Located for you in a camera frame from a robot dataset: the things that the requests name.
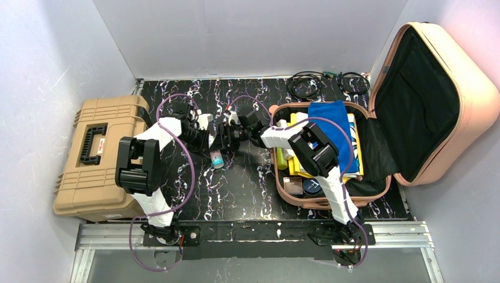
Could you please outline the blue microfibre towel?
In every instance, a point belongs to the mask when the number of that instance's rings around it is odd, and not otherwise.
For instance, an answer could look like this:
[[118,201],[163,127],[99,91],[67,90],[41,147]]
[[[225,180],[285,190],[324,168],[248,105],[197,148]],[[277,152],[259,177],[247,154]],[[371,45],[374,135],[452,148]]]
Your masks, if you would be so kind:
[[355,121],[354,115],[348,114],[343,101],[334,101],[330,103],[311,103],[308,106],[309,117],[320,117],[331,120],[340,126],[346,135],[351,139],[352,150],[350,150],[347,140],[336,126],[322,120],[313,120],[325,135],[338,148],[338,159],[340,162],[340,170],[346,170],[348,176],[360,175],[360,162],[358,156],[357,137],[354,131]]

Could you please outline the dark round jar lid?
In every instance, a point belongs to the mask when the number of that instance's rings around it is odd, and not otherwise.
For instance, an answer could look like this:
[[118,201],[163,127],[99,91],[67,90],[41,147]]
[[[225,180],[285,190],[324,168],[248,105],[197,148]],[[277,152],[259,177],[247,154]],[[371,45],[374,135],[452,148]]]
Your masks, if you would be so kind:
[[302,188],[306,195],[315,196],[322,192],[322,188],[316,179],[304,179]]

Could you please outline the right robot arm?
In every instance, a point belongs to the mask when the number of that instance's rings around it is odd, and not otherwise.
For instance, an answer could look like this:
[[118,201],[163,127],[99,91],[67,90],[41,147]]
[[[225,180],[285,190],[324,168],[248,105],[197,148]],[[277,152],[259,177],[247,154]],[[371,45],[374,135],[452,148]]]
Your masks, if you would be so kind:
[[209,152],[236,150],[240,142],[250,141],[261,148],[294,151],[308,174],[320,184],[333,218],[346,226],[361,227],[358,209],[347,194],[340,170],[340,151],[317,124],[319,117],[309,117],[289,127],[266,126],[254,111],[219,123]]

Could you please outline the white teal gradient bottle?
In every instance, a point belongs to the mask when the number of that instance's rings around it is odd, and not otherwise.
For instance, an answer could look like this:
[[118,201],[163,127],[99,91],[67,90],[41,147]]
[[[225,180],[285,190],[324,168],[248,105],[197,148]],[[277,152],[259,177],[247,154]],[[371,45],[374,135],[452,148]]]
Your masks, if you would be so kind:
[[219,150],[210,152],[210,160],[211,160],[212,167],[214,169],[221,169],[225,165],[225,162],[224,162],[223,157],[222,157],[222,153]]

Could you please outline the brown leather wallet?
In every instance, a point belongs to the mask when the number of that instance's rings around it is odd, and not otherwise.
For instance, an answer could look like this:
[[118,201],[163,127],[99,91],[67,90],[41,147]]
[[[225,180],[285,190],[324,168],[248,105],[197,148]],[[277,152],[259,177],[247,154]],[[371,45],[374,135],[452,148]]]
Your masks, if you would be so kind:
[[300,176],[284,177],[283,189],[289,195],[293,196],[303,195],[304,190],[302,186],[302,177]]

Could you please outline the yellow-green spray bottle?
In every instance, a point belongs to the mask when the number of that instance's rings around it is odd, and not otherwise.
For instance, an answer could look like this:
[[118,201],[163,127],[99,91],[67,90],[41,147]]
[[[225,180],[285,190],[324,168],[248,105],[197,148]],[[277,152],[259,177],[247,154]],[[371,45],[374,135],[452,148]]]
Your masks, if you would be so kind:
[[288,169],[288,161],[284,158],[282,148],[276,148],[275,154],[276,154],[275,165],[277,169],[278,170]]

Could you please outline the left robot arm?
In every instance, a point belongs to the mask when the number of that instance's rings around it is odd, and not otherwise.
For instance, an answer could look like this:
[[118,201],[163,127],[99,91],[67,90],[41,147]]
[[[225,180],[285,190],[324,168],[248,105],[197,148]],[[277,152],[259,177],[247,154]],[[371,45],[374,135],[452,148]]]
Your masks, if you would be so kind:
[[204,114],[190,104],[181,104],[170,115],[158,117],[145,132],[120,139],[116,185],[137,201],[149,225],[168,227],[175,212],[160,190],[162,150],[171,142],[179,143],[185,154],[189,154],[189,149],[206,150],[211,122],[212,114]]

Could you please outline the pink suitcase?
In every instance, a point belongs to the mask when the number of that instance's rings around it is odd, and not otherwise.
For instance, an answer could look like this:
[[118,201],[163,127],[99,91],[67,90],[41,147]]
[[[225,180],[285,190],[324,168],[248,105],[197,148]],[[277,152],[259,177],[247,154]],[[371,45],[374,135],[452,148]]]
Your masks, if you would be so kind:
[[[288,103],[274,120],[308,115]],[[392,180],[417,186],[440,179],[499,116],[499,90],[439,25],[404,24],[384,61],[369,105],[345,102],[358,131],[362,176],[346,186],[358,207],[381,198]]]

